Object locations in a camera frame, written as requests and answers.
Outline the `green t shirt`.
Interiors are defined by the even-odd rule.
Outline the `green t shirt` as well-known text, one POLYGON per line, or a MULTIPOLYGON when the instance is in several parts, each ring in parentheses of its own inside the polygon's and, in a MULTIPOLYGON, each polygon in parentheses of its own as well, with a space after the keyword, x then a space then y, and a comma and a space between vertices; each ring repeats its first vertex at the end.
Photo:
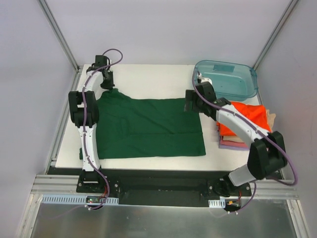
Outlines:
POLYGON ((133 99, 117 89, 99 99, 86 92, 87 121, 97 113, 100 160, 206 155, 198 113, 184 110, 184 98, 133 99))

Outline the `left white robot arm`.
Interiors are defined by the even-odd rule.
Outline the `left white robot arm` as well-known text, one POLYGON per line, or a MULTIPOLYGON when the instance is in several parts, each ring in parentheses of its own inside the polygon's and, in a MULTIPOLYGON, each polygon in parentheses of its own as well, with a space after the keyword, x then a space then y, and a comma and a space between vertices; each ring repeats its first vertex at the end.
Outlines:
POLYGON ((83 167, 79 184, 87 185, 94 193, 101 192, 107 185, 97 152, 96 132, 100 115, 96 92, 100 88, 113 88, 110 66, 111 60, 108 57, 97 55, 95 62, 86 71, 83 84, 78 90, 68 93, 70 118, 81 140, 83 167))

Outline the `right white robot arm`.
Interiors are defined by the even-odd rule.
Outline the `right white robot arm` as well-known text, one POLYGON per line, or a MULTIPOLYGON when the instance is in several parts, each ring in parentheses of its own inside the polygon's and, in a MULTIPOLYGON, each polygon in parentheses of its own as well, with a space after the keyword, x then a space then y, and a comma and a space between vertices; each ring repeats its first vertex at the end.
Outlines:
POLYGON ((185 111, 202 113, 233 131, 249 148, 247 163, 224 177, 223 191, 235 195, 241 185, 262 180, 287 166, 282 135, 257 126, 225 98, 216 98, 209 82, 185 92, 185 111))

